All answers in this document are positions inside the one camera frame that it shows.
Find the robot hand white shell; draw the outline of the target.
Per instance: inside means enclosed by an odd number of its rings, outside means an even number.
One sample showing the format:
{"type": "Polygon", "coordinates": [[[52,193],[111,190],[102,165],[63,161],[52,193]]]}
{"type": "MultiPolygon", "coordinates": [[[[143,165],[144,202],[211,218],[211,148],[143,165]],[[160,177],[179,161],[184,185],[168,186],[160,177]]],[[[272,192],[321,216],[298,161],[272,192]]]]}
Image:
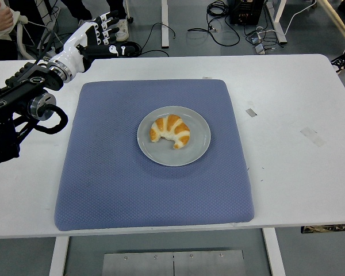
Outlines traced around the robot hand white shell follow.
{"type": "Polygon", "coordinates": [[[63,45],[61,53],[52,57],[47,68],[57,70],[65,80],[89,69],[95,59],[120,58],[134,49],[124,44],[129,38],[128,22],[116,11],[85,21],[63,45]]]}

